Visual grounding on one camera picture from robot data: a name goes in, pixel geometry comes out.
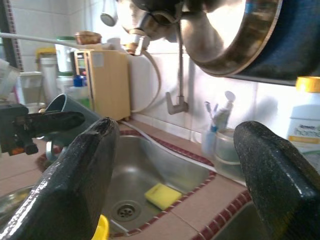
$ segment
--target yellow sponge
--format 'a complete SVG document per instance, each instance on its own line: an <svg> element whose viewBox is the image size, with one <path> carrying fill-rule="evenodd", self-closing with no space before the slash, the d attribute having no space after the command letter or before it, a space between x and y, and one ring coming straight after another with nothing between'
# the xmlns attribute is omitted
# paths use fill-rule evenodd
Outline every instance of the yellow sponge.
<svg viewBox="0 0 320 240"><path fill-rule="evenodd" d="M144 194L145 198L161 210L170 207L182 194L171 187L158 183Z"/></svg>

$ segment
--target gray mug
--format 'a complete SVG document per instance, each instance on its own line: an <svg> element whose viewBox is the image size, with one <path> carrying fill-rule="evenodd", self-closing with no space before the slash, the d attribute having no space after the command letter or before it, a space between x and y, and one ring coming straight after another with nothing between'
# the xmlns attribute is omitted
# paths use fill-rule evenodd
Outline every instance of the gray mug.
<svg viewBox="0 0 320 240"><path fill-rule="evenodd" d="M59 146L62 147L63 150L66 150L66 147L76 138L76 136L90 127L94 122L100 119L101 116L64 93L58 95L54 100L52 100L45 110L45 112L51 111L80 112L85 118L84 123L80 126L68 131L49 133L42 138L42 140L47 142L45 152L46 158L52 163L58 158L54 154L54 146Z"/></svg>

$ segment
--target product label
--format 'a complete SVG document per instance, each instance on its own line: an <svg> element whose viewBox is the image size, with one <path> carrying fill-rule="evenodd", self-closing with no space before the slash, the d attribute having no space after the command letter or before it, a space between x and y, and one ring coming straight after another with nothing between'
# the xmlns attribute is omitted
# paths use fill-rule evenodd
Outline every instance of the product label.
<svg viewBox="0 0 320 240"><path fill-rule="evenodd" d="M292 119L287 139L301 152L320 149L320 121Z"/></svg>
<svg viewBox="0 0 320 240"><path fill-rule="evenodd" d="M92 54L92 65L94 68L101 68L105 65L104 55L101 52Z"/></svg>

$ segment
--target plastic bottle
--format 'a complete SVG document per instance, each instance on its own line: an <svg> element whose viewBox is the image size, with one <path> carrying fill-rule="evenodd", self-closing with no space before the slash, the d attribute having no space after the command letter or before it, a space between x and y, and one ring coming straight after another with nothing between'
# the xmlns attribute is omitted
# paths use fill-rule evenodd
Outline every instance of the plastic bottle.
<svg viewBox="0 0 320 240"><path fill-rule="evenodd" d="M308 153L306 158L318 171L320 159L310 161L310 152L320 151L320 77L298 77L296 90L287 139L301 153Z"/></svg>
<svg viewBox="0 0 320 240"><path fill-rule="evenodd" d="M73 79L73 86L69 87L67 94L82 105L90 108L89 89L87 86L84 86L83 77L77 75Z"/></svg>

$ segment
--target white plastic bottle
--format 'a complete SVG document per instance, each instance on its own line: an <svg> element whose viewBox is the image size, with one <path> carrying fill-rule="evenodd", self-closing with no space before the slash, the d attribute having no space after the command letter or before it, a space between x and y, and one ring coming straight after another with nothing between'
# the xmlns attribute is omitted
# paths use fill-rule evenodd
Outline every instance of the white plastic bottle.
<svg viewBox="0 0 320 240"><path fill-rule="evenodd" d="M320 77L298 77L296 90L287 139L301 153L316 153L320 151ZM320 159L311 164L320 170Z"/></svg>

